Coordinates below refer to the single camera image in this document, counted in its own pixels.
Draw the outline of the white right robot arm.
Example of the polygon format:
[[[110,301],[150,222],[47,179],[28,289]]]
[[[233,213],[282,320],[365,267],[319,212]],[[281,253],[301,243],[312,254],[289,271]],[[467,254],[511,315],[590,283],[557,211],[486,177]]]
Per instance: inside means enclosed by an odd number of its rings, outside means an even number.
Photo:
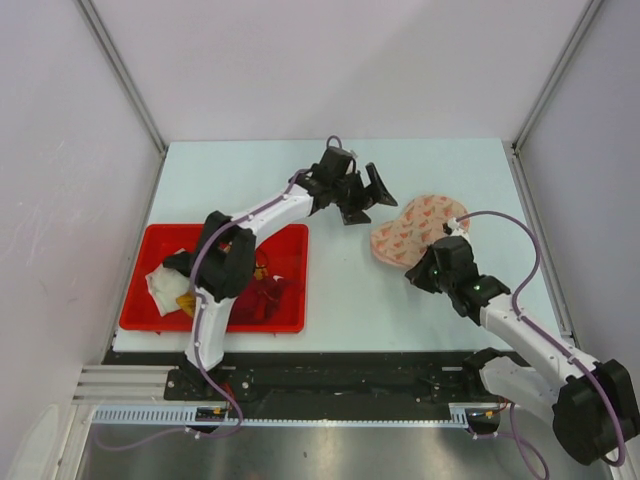
[[[582,465],[622,451],[638,436],[639,408],[627,369],[616,360],[598,361],[517,310],[509,288],[479,272],[465,237],[437,240],[405,276],[416,288],[447,295],[460,316],[526,361],[519,367],[495,350],[480,351],[473,369],[461,376],[469,399],[494,394],[514,401],[548,423],[565,452]]]

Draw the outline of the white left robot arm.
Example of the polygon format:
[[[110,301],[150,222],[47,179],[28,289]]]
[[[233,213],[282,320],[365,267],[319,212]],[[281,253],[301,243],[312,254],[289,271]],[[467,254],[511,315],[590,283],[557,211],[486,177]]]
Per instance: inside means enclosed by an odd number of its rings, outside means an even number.
[[[369,224],[366,211],[374,205],[395,207],[374,164],[365,165],[364,184],[353,152],[328,146],[321,160],[296,171],[273,197],[232,216],[212,212],[190,266],[195,312],[186,357],[194,368],[186,387],[197,398],[214,397],[221,376],[213,368],[224,357],[224,337],[237,298],[249,286],[256,269],[256,248],[286,226],[334,204],[346,225]]]

